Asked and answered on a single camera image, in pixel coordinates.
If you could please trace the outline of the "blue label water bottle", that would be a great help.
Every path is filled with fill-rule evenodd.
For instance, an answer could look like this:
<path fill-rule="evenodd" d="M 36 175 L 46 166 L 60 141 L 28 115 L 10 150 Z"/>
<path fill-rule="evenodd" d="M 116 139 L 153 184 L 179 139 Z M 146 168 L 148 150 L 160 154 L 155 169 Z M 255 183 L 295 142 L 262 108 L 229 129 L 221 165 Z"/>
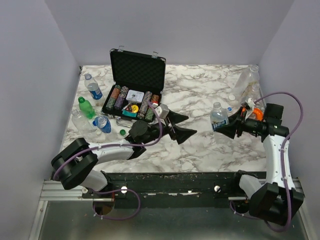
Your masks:
<path fill-rule="evenodd" d="M 91 94 L 94 100 L 100 100 L 103 97 L 101 89 L 97 83 L 97 81 L 92 77 L 91 74 L 86 73 L 84 75 L 84 85 Z"/>

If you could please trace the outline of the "blue crushed bottle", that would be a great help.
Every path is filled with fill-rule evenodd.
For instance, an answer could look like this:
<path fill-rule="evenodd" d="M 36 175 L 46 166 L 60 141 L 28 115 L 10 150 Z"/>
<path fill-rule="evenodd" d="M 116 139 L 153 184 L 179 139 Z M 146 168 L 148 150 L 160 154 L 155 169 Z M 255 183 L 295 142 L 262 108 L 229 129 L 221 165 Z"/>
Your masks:
<path fill-rule="evenodd" d="M 111 123 L 106 116 L 97 116 L 92 124 L 105 134 L 110 134 L 112 131 Z"/>

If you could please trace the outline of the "crushed clear bottle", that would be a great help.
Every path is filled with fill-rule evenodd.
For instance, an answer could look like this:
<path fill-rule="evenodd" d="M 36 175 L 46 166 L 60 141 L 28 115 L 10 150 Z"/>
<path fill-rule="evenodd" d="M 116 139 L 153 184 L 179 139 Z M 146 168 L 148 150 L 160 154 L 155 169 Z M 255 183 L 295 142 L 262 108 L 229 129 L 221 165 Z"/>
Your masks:
<path fill-rule="evenodd" d="M 71 120 L 81 134 L 86 135 L 95 132 L 89 120 L 77 109 L 71 111 Z"/>

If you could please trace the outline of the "clear bottle green-blue label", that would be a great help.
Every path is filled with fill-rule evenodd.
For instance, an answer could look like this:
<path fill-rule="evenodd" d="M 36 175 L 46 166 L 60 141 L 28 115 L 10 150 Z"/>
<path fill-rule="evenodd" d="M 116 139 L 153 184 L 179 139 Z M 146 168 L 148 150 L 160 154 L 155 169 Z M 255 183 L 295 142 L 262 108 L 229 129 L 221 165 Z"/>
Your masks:
<path fill-rule="evenodd" d="M 220 102 L 215 102 L 210 112 L 210 123 L 214 132 L 218 128 L 229 124 L 228 112 L 221 106 Z"/>

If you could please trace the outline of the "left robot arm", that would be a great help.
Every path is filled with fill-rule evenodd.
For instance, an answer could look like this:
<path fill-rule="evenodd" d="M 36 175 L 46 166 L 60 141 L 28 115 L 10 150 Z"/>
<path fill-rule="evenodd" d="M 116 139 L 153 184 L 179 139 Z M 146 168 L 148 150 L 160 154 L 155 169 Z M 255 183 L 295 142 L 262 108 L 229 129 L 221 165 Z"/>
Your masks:
<path fill-rule="evenodd" d="M 165 135 L 182 144 L 196 133 L 194 129 L 175 125 L 170 119 L 153 125 L 138 120 L 120 141 L 92 145 L 79 137 L 52 159 L 53 180 L 60 182 L 65 190 L 82 186 L 104 198 L 110 194 L 111 185 L 104 173 L 94 169 L 96 165 L 136 159 Z"/>

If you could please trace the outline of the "square clear juice bottle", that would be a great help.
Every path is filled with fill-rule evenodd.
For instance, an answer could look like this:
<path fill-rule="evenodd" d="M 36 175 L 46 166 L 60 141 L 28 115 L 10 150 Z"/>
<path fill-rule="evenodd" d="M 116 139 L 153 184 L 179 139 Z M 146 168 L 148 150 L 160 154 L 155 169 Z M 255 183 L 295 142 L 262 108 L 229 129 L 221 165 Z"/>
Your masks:
<path fill-rule="evenodd" d="M 240 98 L 249 86 L 258 83 L 259 80 L 260 80 L 259 66 L 258 65 L 248 66 L 241 72 L 232 90 L 233 95 L 236 98 Z"/>

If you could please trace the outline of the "green soda bottle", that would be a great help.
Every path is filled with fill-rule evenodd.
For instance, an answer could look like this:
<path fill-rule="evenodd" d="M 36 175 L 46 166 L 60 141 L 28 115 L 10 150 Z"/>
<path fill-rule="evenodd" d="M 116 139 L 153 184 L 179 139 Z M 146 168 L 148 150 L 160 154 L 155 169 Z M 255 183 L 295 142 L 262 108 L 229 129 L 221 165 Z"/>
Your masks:
<path fill-rule="evenodd" d="M 78 97 L 78 106 L 81 112 L 88 118 L 93 119 L 96 116 L 96 112 L 92 107 L 91 103 L 86 100 L 84 97 Z"/>

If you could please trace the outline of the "black poker chip case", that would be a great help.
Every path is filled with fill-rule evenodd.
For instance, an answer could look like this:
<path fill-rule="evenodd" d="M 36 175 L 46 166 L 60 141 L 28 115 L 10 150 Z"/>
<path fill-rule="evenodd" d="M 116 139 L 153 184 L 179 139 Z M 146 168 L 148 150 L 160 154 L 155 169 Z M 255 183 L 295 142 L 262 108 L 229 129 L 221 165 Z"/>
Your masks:
<path fill-rule="evenodd" d="M 151 92 L 162 98 L 165 86 L 166 58 L 119 50 L 112 48 L 109 51 L 113 76 L 111 90 L 107 94 L 101 113 L 109 117 L 120 117 L 123 120 L 137 121 L 137 116 L 127 116 L 122 114 L 122 109 L 108 108 L 107 104 L 111 98 L 116 85 L 128 87 L 129 90 L 138 92 Z"/>

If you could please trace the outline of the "white juice bottle cap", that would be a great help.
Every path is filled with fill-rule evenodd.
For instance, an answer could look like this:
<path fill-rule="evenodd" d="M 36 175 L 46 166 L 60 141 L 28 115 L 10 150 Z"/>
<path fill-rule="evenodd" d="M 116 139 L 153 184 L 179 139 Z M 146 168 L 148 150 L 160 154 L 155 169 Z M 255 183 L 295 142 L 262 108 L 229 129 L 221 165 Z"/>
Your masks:
<path fill-rule="evenodd" d="M 236 99 L 236 97 L 235 97 L 233 94 L 229 95 L 228 98 L 229 98 L 231 101 L 234 101 L 234 100 Z"/>

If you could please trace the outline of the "loose green bottle cap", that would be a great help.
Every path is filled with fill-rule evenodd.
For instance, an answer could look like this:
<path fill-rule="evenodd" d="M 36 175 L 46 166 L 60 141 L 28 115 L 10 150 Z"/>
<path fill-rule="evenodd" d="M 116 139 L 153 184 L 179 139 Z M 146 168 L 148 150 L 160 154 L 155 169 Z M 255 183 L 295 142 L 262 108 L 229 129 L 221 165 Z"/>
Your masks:
<path fill-rule="evenodd" d="M 119 131 L 119 133 L 120 133 L 122 136 L 124 136 L 124 135 L 126 134 L 126 131 L 125 131 L 124 129 L 121 129 L 121 130 Z"/>

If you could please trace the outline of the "clear Pocari Sweat bottle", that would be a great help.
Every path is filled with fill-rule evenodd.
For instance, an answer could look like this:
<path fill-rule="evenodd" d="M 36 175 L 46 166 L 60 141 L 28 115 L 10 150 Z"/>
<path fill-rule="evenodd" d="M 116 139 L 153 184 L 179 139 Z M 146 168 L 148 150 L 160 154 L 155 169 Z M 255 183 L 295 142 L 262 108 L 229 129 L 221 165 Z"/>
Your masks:
<path fill-rule="evenodd" d="M 255 83 L 250 86 L 248 92 L 247 92 L 247 97 L 252 99 L 253 101 L 258 100 L 261 97 L 261 92 L 260 92 L 260 84 Z"/>

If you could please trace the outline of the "yellow dealer chip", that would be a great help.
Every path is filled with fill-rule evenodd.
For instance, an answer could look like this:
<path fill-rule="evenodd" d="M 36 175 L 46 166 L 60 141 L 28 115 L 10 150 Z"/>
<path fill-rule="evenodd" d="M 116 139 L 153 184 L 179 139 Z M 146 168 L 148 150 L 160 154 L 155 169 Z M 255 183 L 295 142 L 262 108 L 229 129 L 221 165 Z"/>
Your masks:
<path fill-rule="evenodd" d="M 132 106 L 131 106 L 131 111 L 132 111 L 133 113 L 137 113 L 137 112 L 139 111 L 139 107 L 138 107 L 137 105 L 132 105 Z"/>

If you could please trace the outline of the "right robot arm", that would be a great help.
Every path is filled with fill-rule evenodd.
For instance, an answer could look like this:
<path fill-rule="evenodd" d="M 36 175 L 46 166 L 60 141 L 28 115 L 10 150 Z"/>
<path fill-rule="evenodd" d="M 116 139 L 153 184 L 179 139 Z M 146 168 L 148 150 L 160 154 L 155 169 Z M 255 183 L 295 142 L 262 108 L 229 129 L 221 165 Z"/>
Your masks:
<path fill-rule="evenodd" d="M 261 138 L 266 154 L 265 183 L 261 184 L 253 173 L 239 170 L 230 183 L 230 191 L 236 196 L 245 193 L 252 217 L 287 226 L 304 202 L 304 195 L 296 191 L 290 171 L 290 131 L 282 125 L 283 110 L 282 105 L 268 103 L 262 119 L 256 120 L 245 118 L 245 108 L 241 107 L 216 132 L 231 139 L 242 133 Z"/>

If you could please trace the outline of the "black front rail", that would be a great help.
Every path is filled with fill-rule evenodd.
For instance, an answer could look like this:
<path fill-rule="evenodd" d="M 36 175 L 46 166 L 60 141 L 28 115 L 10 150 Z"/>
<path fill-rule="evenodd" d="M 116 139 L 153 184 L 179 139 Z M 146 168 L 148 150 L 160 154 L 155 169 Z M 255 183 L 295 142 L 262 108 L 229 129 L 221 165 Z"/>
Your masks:
<path fill-rule="evenodd" d="M 117 209 L 227 208 L 235 203 L 240 212 L 249 199 L 236 185 L 237 172 L 106 173 L 108 185 L 99 193 L 82 195 L 95 203 L 113 203 Z"/>

